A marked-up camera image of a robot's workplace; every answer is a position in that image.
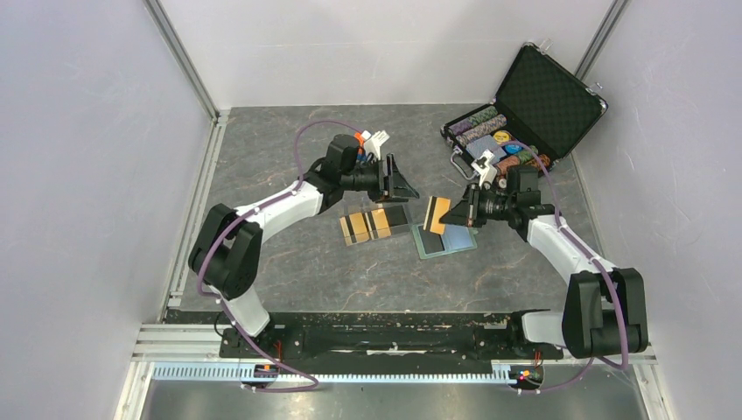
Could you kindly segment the gold striped credit card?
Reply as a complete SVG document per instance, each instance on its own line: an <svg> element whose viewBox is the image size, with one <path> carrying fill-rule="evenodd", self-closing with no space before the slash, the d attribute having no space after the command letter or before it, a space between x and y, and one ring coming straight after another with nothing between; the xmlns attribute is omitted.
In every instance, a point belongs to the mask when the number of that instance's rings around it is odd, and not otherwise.
<svg viewBox="0 0 742 420"><path fill-rule="evenodd" d="M450 209L450 199L430 196L423 221L423 230L435 235L443 235L446 225L440 220Z"/></svg>

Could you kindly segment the green card holder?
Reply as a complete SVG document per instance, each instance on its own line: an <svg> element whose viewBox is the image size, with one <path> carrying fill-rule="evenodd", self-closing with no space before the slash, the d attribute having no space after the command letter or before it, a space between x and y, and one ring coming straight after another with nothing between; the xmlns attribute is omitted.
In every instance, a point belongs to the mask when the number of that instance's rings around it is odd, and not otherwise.
<svg viewBox="0 0 742 420"><path fill-rule="evenodd" d="M424 255L419 236L419 230L422 229L422 224L413 225L411 228L411 233L416 244L417 253L421 260L427 260L440 256L448 256L459 252L474 250L478 247L475 240L474 232L471 228L449 226L445 228L444 234L441 235L444 242L445 251L432 255Z"/></svg>

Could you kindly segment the black credit card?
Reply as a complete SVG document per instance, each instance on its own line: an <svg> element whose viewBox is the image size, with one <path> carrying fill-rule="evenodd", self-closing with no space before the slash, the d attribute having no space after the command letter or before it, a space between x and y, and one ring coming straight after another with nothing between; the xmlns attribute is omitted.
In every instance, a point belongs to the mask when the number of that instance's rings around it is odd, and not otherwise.
<svg viewBox="0 0 742 420"><path fill-rule="evenodd" d="M422 229L419 230L419 236L425 256L445 251L445 245L441 235Z"/></svg>

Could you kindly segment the clear tray with cards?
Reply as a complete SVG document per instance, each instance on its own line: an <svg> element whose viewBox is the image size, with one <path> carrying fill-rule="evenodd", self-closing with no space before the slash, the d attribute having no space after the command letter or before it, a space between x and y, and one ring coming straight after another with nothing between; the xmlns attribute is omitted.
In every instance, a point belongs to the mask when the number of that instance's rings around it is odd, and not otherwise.
<svg viewBox="0 0 742 420"><path fill-rule="evenodd" d="M410 232L410 215L403 204L373 205L339 217L339 228L347 246L383 240Z"/></svg>

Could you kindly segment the blue orange card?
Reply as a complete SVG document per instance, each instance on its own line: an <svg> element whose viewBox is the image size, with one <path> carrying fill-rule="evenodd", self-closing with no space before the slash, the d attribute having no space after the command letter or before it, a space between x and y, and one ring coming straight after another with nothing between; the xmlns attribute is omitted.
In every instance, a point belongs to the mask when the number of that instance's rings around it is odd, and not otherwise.
<svg viewBox="0 0 742 420"><path fill-rule="evenodd" d="M371 133L368 132L367 130L364 130L362 132L355 132L353 136L359 143L359 147L358 147L357 155L356 155L356 161L360 163L364 163L368 159L368 155L364 148L364 143L371 137Z"/></svg>

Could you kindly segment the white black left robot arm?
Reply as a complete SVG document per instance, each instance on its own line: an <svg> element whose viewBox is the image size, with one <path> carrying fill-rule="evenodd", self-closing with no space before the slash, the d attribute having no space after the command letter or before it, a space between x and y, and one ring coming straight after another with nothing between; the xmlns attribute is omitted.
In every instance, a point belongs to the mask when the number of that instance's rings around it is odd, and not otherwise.
<svg viewBox="0 0 742 420"><path fill-rule="evenodd" d="M388 138L384 131L339 134L325 155L282 191L245 206L218 204L207 212L187 264L199 279L199 294L219 301L252 355L264 356L275 345L267 327L270 315L253 286L268 239L322 214L346 192L365 192L374 203L418 199L394 155L380 153Z"/></svg>

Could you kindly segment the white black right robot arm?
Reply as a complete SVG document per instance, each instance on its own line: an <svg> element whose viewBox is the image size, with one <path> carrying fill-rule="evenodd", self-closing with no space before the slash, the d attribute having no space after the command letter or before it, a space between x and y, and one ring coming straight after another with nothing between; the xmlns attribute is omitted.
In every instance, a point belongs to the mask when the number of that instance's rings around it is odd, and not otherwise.
<svg viewBox="0 0 742 420"><path fill-rule="evenodd" d="M556 204L543 203L538 180L532 166L511 167L505 189L469 185L439 220L468 228L505 221L566 282L561 311L514 314L514 327L505 334L511 354L527 357L540 344L549 344L575 358L625 368L630 354L644 352L649 344L643 278L637 269L616 266L580 239Z"/></svg>

